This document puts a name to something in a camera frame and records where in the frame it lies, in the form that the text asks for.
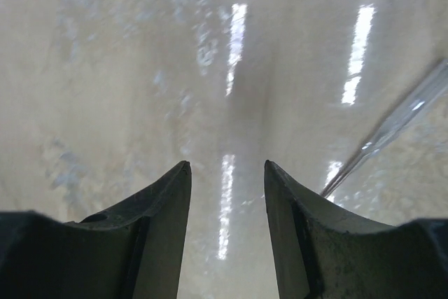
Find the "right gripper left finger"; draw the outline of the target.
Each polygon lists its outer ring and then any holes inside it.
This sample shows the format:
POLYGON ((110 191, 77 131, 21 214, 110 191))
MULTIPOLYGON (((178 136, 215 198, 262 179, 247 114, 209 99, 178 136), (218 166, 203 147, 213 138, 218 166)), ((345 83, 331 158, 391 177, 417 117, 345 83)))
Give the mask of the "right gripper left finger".
POLYGON ((81 222, 1 213, 2 298, 175 298, 192 172, 160 179, 81 222))

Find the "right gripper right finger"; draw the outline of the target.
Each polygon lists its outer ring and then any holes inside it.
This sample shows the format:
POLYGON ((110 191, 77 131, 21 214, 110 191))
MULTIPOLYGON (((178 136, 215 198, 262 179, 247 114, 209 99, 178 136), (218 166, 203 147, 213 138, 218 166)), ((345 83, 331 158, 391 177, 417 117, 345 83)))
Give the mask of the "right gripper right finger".
POLYGON ((281 298, 446 298, 447 220, 364 218, 265 163, 265 202, 281 298))

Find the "clear handled screwdriver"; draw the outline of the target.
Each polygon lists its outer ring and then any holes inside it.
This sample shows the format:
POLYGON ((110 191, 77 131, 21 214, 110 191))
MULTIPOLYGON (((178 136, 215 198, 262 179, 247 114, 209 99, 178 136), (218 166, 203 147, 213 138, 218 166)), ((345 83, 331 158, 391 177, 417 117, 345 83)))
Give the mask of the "clear handled screwdriver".
POLYGON ((395 140, 424 109, 446 91, 447 60, 443 59, 379 121, 347 163, 326 184, 321 196, 330 196, 351 173, 395 140))

